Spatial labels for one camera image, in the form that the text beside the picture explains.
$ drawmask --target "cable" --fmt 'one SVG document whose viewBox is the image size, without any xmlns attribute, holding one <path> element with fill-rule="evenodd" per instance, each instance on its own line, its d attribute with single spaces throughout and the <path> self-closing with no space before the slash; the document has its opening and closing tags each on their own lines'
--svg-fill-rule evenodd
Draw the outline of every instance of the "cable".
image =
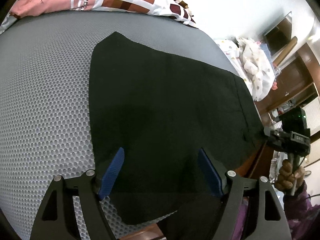
<svg viewBox="0 0 320 240">
<path fill-rule="evenodd" d="M 313 196 L 309 196 L 309 197 L 307 197 L 307 198 L 305 198 L 305 199 L 312 198 L 312 197 L 318 197 L 318 196 L 320 196 L 320 194 L 316 194 L 316 195 L 313 195 Z"/>
</svg>

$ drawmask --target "black fabric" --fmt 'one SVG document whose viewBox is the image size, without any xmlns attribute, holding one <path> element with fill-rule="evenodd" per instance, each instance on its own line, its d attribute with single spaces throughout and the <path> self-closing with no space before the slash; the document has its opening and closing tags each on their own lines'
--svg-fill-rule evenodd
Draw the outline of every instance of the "black fabric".
<svg viewBox="0 0 320 240">
<path fill-rule="evenodd" d="M 21 240 L 0 209 L 0 239 Z"/>
<path fill-rule="evenodd" d="M 157 225 L 167 240 L 211 240 L 221 220 L 221 207 L 218 198 L 200 195 Z"/>
<path fill-rule="evenodd" d="M 264 142 L 241 78 L 119 33 L 93 51 L 89 110 L 98 177 L 124 148 L 110 198 L 126 224 L 169 214 L 209 191 L 199 148 L 235 169 Z"/>
</svg>

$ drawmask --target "white wall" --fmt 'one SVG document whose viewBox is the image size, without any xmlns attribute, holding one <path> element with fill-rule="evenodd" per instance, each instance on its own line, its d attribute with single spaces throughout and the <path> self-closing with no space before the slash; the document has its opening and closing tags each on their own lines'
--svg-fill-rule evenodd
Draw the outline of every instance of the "white wall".
<svg viewBox="0 0 320 240">
<path fill-rule="evenodd" d="M 320 131 L 320 98 L 317 97 L 303 107 L 306 111 L 307 126 L 310 128 L 311 135 Z"/>
<path fill-rule="evenodd" d="M 320 22 L 317 18 L 315 18 L 315 22 L 313 24 L 313 28 L 310 32 L 310 35 L 316 35 L 318 40 L 308 41 L 308 45 L 312 50 L 313 54 L 315 54 L 316 59 L 320 62 Z"/>
<path fill-rule="evenodd" d="M 305 0 L 184 1 L 198 27 L 213 39 L 241 36 L 257 40 L 292 11 L 292 36 L 298 38 L 297 50 L 306 42 L 314 22 L 314 13 Z"/>
<path fill-rule="evenodd" d="M 305 178 L 305 181 L 308 186 L 308 193 L 310 195 L 320 194 L 320 183 L 319 183 L 320 161 L 307 167 L 306 170 L 309 170 L 312 172 L 312 174 L 309 177 Z M 312 205 L 316 205 L 316 204 L 319 205 L 320 196 L 311 198 L 311 203 Z"/>
</svg>

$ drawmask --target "black device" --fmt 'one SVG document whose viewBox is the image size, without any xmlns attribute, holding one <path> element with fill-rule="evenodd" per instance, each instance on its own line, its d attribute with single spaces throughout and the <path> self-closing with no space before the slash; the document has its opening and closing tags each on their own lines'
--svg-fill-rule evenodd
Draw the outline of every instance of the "black device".
<svg viewBox="0 0 320 240">
<path fill-rule="evenodd" d="M 295 107 L 279 116 L 282 121 L 282 129 L 285 132 L 296 132 L 310 137 L 310 129 L 307 127 L 306 111 L 301 107 Z"/>
<path fill-rule="evenodd" d="M 295 107 L 280 116 L 282 130 L 276 131 L 269 127 L 264 128 L 264 133 L 268 136 L 268 145 L 278 152 L 288 154 L 288 160 L 295 172 L 301 165 L 300 159 L 310 154 L 310 129 L 307 127 L 306 112 L 301 107 Z M 293 187 L 287 192 L 293 196 L 296 191 L 297 180 Z"/>
<path fill-rule="evenodd" d="M 234 171 L 226 171 L 225 174 L 221 172 L 222 169 L 218 174 L 226 178 L 229 193 L 222 200 L 223 214 L 212 240 L 231 240 L 244 196 L 250 197 L 251 201 L 242 239 L 257 240 L 260 236 L 265 236 L 265 240 L 291 239 L 284 211 L 267 178 L 246 179 Z M 94 170 L 71 179 L 57 175 L 41 202 L 30 240 L 81 240 L 72 204 L 73 195 L 80 197 L 91 240 L 116 240 L 95 194 L 95 179 Z"/>
</svg>

